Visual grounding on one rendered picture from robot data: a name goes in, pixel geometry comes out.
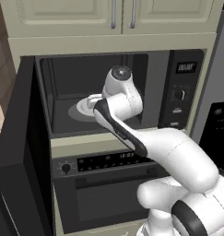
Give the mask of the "black microwave knob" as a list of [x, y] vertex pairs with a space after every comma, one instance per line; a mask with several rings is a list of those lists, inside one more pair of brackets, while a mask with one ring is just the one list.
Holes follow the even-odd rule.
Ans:
[[175, 97], [176, 100], [184, 100], [185, 91], [183, 89], [177, 90], [174, 93], [174, 97]]

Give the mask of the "black built-in oven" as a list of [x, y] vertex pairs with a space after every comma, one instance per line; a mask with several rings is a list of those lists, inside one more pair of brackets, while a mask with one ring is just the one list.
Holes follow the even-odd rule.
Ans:
[[[68, 174], [65, 174], [62, 171], [62, 165], [66, 163], [71, 165], [71, 170]], [[54, 158], [53, 181], [57, 178], [67, 176], [91, 174], [99, 171], [130, 170], [132, 168], [155, 168], [157, 170], [165, 171], [155, 161], [139, 157], [132, 151], [112, 151]]]

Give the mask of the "beige cabinet housing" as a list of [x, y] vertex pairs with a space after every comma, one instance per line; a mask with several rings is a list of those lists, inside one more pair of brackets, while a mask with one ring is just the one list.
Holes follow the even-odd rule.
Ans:
[[[146, 107], [141, 118], [133, 120], [135, 126], [147, 130], [158, 128], [159, 113], [164, 94], [167, 67], [171, 64], [171, 53], [199, 50], [204, 54], [200, 74], [194, 89], [194, 100], [190, 105], [189, 116], [183, 125], [183, 131], [190, 135], [194, 127], [197, 107], [206, 81], [206, 71], [213, 52], [217, 34], [209, 33], [175, 33], [151, 35], [109, 35], [109, 36], [76, 36], [76, 37], [39, 37], [11, 39], [10, 49], [14, 54], [14, 64], [19, 69], [21, 58], [33, 56], [38, 79], [51, 78], [55, 75], [75, 83], [70, 75], [71, 64], [63, 63], [53, 66], [54, 57], [67, 56], [105, 56], [116, 55], [124, 63], [134, 68], [142, 67], [129, 54], [148, 55], [147, 81], [141, 89], [146, 95]], [[122, 151], [124, 145], [117, 138], [107, 134], [99, 127], [94, 130], [76, 130], [70, 124], [64, 131], [57, 131], [55, 126], [56, 100], [47, 101], [41, 96], [45, 112], [45, 121], [51, 142], [51, 159], [79, 154], [93, 154], [97, 151]]]

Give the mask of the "beige cupboard door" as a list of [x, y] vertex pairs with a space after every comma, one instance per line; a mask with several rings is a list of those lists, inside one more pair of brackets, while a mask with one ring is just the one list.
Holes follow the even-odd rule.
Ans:
[[214, 0], [136, 0], [136, 26], [130, 29], [132, 0], [124, 0], [124, 34], [203, 32]]
[[111, 29], [112, 0], [16, 0], [24, 36], [96, 36], [121, 33], [122, 3], [116, 0], [116, 27]]

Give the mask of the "grey microwave turntable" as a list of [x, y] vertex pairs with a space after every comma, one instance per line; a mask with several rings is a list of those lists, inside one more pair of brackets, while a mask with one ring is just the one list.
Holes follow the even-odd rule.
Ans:
[[77, 120], [77, 121], [80, 121], [80, 122], [87, 122], [87, 123], [93, 123], [93, 122], [95, 122], [94, 114], [93, 114], [92, 117], [90, 117], [90, 116], [86, 116], [86, 115], [81, 114], [81, 113], [77, 110], [77, 103], [74, 104], [73, 106], [71, 106], [71, 107], [68, 109], [68, 115], [69, 115], [72, 119]]

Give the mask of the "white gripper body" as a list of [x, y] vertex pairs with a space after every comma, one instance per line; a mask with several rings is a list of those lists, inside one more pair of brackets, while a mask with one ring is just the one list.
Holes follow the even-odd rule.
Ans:
[[95, 106], [95, 104], [97, 103], [98, 100], [102, 99], [102, 95], [101, 94], [91, 94], [88, 96], [87, 99], [87, 106], [89, 108], [93, 108]]

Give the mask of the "black microwave oven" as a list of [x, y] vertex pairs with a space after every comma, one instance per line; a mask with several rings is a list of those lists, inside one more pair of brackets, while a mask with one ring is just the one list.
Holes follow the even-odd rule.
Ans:
[[105, 131], [77, 109], [80, 100], [100, 94], [116, 65], [131, 69], [143, 111], [125, 121], [135, 128], [184, 129], [190, 117], [205, 51], [202, 49], [38, 56], [37, 72], [51, 137]]

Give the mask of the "black oven door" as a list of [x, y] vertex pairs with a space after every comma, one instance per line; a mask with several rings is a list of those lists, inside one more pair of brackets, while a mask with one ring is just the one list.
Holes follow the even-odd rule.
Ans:
[[55, 179], [63, 233], [146, 218], [148, 210], [138, 203], [137, 187], [166, 175], [155, 168], [132, 168]]

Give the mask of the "white round plate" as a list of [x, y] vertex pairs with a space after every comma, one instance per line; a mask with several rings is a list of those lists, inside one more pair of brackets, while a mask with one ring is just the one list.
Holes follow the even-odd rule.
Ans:
[[95, 99], [85, 98], [77, 103], [77, 110], [86, 116], [93, 116], [93, 108], [97, 101]]

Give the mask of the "grey fridge with black panel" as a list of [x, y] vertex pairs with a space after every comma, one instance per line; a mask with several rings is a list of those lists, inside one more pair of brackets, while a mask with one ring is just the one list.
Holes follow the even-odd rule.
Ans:
[[224, 7], [191, 138], [224, 170]]

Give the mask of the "black microwave door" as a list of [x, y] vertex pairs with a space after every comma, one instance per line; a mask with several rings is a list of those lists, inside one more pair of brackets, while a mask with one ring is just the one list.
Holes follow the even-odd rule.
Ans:
[[50, 159], [35, 58], [24, 56], [0, 134], [0, 236], [53, 236]]

